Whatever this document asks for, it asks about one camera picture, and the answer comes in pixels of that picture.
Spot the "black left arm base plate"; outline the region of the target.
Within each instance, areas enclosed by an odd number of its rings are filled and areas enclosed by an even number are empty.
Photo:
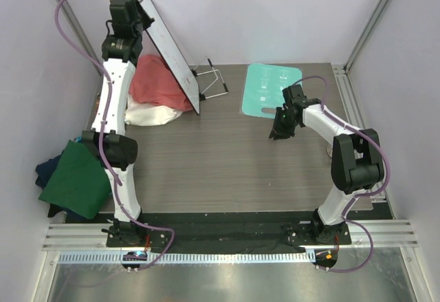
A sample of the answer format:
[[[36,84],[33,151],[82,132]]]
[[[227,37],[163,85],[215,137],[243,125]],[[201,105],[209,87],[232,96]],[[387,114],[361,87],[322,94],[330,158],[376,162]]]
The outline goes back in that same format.
[[[171,233],[167,231],[151,230],[133,222],[121,222],[117,219],[109,228],[102,228],[101,232],[107,235],[106,246],[117,247],[165,247],[171,239]]]

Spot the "teal cutting board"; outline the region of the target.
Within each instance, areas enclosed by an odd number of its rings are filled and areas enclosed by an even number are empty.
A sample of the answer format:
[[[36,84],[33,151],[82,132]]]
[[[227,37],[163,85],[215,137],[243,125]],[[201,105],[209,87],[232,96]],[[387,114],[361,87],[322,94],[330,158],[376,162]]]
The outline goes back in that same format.
[[[258,118],[275,117],[284,103],[283,90],[303,77],[296,67],[253,63],[248,66],[241,112]]]

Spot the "red t shirt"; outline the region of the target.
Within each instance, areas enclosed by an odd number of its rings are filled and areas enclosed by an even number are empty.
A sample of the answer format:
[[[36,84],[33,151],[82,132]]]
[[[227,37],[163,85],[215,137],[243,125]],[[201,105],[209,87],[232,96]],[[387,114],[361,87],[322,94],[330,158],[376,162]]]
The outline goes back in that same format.
[[[151,54],[138,59],[129,94],[140,104],[163,105],[180,111],[193,109],[164,60]]]

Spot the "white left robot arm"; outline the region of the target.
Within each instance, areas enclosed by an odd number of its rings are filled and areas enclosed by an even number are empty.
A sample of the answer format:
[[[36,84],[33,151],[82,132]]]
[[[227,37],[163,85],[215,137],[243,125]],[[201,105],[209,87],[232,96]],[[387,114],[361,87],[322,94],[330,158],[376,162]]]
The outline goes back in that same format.
[[[142,33],[153,20],[138,0],[109,0],[112,32],[102,43],[103,73],[100,103],[91,129],[82,140],[104,168],[114,201],[116,225],[127,224],[122,237],[131,246],[141,245],[146,229],[135,193],[133,167],[138,156],[137,142],[127,137],[125,111],[129,87],[140,52]]]

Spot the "white dry erase board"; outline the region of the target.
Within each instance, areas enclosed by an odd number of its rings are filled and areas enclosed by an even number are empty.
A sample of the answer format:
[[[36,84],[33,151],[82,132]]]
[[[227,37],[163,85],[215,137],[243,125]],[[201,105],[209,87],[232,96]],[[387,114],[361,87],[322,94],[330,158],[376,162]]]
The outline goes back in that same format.
[[[200,114],[199,84],[191,68],[186,62],[181,50],[161,18],[153,0],[141,0],[140,5],[145,13],[154,20],[146,33],[154,44],[165,63],[170,68],[174,78],[186,95],[197,115]]]

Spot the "metal wire board stand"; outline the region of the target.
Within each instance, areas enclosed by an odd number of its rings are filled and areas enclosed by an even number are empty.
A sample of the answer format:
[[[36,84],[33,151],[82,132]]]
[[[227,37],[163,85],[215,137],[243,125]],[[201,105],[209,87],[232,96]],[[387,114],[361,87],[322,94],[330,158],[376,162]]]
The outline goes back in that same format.
[[[208,65],[207,70],[199,71],[199,67],[202,66],[204,63]],[[199,92],[200,101],[205,101],[207,99],[212,99],[212,98],[218,98],[220,96],[226,96],[230,93],[228,86],[222,76],[221,71],[215,67],[211,58],[206,57],[200,64],[191,67],[190,70],[195,78],[204,77],[204,76],[212,77],[212,81]],[[223,91],[217,94],[207,95],[208,90],[214,87],[216,84],[221,85]]]

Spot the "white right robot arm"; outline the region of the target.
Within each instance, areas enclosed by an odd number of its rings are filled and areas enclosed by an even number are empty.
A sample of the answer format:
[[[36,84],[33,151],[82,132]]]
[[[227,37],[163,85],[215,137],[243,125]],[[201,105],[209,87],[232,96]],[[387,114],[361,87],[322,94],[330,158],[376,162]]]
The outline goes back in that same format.
[[[333,186],[324,203],[313,212],[310,227],[313,242],[332,244],[342,232],[344,217],[355,200],[384,178],[378,134],[334,116],[317,98],[308,99],[301,85],[285,88],[283,98],[283,105],[276,108],[269,138],[288,139],[295,136],[296,127],[307,127],[332,148]]]

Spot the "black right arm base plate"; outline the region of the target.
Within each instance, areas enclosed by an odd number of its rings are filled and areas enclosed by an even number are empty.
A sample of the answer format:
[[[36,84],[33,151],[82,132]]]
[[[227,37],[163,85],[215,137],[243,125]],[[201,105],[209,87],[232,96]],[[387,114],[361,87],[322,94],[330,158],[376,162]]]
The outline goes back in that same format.
[[[323,226],[311,222],[288,223],[282,226],[290,246],[351,245],[349,228],[345,222]]]

